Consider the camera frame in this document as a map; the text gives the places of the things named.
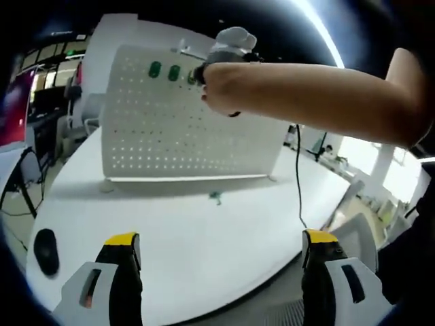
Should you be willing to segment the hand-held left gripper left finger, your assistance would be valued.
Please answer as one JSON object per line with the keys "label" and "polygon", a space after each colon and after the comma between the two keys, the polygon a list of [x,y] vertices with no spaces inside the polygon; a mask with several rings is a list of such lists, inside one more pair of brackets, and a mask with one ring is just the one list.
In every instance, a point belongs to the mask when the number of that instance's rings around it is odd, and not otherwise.
{"label": "hand-held left gripper left finger", "polygon": [[52,314],[59,325],[142,325],[142,291],[139,234],[118,234],[63,285]]}

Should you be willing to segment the person's right hand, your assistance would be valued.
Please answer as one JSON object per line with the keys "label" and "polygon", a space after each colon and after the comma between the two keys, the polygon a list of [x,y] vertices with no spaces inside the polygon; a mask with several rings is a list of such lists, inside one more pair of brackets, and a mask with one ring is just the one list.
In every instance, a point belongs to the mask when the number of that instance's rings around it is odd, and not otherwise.
{"label": "person's right hand", "polygon": [[205,85],[201,100],[213,111],[234,115],[247,109],[245,69],[248,64],[214,63],[203,71]]}

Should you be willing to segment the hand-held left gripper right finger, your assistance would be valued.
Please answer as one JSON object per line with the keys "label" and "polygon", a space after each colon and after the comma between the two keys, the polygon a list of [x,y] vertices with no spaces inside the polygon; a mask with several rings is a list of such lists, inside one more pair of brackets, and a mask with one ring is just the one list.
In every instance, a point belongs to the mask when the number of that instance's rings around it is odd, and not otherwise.
{"label": "hand-held left gripper right finger", "polygon": [[336,236],[302,232],[304,325],[378,325],[393,309],[381,281]]}

